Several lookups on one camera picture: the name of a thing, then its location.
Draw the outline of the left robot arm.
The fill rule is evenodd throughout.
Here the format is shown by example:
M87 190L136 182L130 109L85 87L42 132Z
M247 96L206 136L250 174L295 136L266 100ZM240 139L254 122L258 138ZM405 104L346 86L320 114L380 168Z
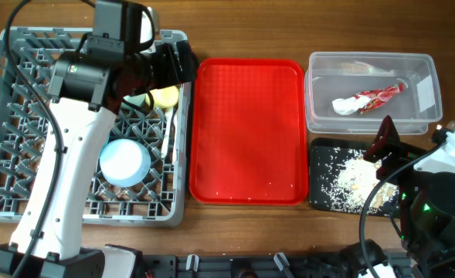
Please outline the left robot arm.
M149 7L98 1L76 49L53 64L49 126L19 224L0 245L5 277L150 277L141 251L81 245L82 220L100 152L124 98L195 80L198 60L187 40L156 42Z

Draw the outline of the yellow plastic cup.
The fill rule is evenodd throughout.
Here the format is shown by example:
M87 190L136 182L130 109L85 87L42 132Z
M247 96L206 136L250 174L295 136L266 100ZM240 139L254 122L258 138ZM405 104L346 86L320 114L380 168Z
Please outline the yellow plastic cup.
M176 86L151 90L150 94L153 99L153 108L170 108L175 106L179 100L179 88Z

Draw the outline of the white napkin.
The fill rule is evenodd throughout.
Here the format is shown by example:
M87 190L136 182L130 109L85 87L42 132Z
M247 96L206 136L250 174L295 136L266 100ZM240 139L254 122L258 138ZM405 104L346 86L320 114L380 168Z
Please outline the white napkin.
M347 116L357 112L366 106L371 99L366 96L349 97L346 99L339 98L331 102L334 111L342 116Z

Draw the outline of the green bowl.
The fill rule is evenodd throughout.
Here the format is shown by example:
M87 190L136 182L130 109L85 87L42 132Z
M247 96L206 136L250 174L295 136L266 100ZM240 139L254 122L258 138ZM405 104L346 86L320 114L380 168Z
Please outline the green bowl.
M146 104L147 95L145 93L136 96L125 96L121 103L122 109L131 109L127 103L131 103L137 107L143 107Z

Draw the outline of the red snack wrapper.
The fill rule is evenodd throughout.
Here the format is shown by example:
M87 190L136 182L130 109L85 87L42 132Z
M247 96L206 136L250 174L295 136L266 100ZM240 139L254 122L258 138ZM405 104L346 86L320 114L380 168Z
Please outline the red snack wrapper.
M404 83L397 83L393 86L387 86L386 88L383 89L365 90L354 94L353 97L356 100L361 99L363 97L368 98L368 102L365 103L360 108L358 108L358 112L360 114L364 114L371 110L384 106L396 94L399 94L402 91L404 91L404 89L405 89Z

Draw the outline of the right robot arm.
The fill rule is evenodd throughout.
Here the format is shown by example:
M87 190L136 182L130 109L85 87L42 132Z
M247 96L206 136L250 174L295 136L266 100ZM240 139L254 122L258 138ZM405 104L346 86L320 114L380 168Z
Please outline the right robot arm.
M383 119L364 158L381 161L378 184L362 207L359 241L340 252L343 277L399 277L381 247L365 237L371 203L389 183L399 190L399 220L393 227L407 256L415 261L414 277L455 277L455 121L438 127L428 151L401 142L390 116Z

